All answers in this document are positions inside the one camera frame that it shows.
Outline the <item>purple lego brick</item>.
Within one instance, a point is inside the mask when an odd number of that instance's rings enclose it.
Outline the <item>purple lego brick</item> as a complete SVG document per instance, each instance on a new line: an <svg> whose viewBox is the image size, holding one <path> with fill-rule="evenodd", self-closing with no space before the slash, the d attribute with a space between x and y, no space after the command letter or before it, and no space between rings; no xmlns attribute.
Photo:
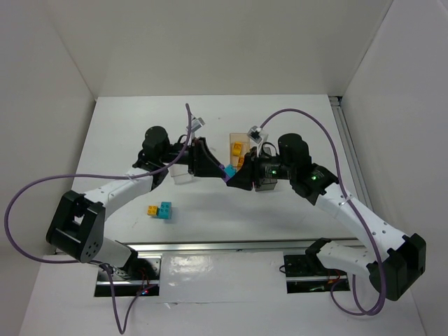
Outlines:
<svg viewBox="0 0 448 336"><path fill-rule="evenodd" d="M226 173L224 172L224 168L225 168L226 166L223 166L222 164L220 165L220 169L221 169L221 171L223 172L223 178L222 178L222 180L225 182L225 183L227 183L231 178L229 178L227 175L226 175Z"/></svg>

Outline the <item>yellow lego piece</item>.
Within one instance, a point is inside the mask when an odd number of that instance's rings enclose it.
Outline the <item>yellow lego piece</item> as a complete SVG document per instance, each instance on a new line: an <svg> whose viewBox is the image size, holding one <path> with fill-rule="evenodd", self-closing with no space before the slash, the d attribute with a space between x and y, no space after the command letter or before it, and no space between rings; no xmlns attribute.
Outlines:
<svg viewBox="0 0 448 336"><path fill-rule="evenodd" d="M232 144L231 154L235 157L241 157L243 155L244 143L240 141L235 141Z"/></svg>

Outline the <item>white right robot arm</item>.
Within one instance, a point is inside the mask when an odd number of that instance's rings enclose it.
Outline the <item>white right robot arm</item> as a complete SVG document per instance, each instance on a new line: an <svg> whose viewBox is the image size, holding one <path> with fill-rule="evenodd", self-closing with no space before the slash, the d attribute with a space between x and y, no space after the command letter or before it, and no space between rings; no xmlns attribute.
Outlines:
<svg viewBox="0 0 448 336"><path fill-rule="evenodd" d="M321 238L306 251L312 265L365 277L391 301L398 300L425 272L424 238L394 228L352 193L343 191L336 175L312 161L300 135L281 136L279 152L274 155L265 151L266 141L258 132L248 137L256 145L240 157L240 168L228 186L271 190L277 180L287 180L297 195L343 224L366 247L361 251Z"/></svg>

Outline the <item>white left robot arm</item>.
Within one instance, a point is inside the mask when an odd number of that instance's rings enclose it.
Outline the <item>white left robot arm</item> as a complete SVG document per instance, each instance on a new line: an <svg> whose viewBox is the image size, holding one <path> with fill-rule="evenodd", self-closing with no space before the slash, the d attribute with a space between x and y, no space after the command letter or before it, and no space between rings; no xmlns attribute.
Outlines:
<svg viewBox="0 0 448 336"><path fill-rule="evenodd" d="M153 126L146 131L137 161L125 178L84 194L73 190L63 194L45 240L80 263L107 264L125 279L138 276L149 268L148 263L130 246L106 238L104 226L128 202L156 189L172 161L188 166L194 176L228 179L205 138L172 144L163 127Z"/></svg>

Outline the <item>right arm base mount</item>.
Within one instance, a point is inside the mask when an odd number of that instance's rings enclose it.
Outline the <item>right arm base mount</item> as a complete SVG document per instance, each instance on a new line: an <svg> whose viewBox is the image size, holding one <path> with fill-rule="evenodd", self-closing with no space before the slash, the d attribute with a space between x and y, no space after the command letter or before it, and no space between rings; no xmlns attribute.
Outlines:
<svg viewBox="0 0 448 336"><path fill-rule="evenodd" d="M347 273L338 269L313 269L305 255L285 255L280 273L286 277L287 294L350 291Z"/></svg>

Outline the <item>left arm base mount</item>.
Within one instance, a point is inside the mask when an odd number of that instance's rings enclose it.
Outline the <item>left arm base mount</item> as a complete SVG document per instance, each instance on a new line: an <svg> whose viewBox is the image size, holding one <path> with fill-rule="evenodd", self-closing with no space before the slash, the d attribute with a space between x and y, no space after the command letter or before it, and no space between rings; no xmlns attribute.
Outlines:
<svg viewBox="0 0 448 336"><path fill-rule="evenodd" d="M150 255L142 258L142 266L133 275L126 275L122 270L111 271L115 296L119 298L134 297L143 291L142 297L155 297L160 294L161 255ZM96 298L110 298L111 284L105 270L100 269L94 289Z"/></svg>

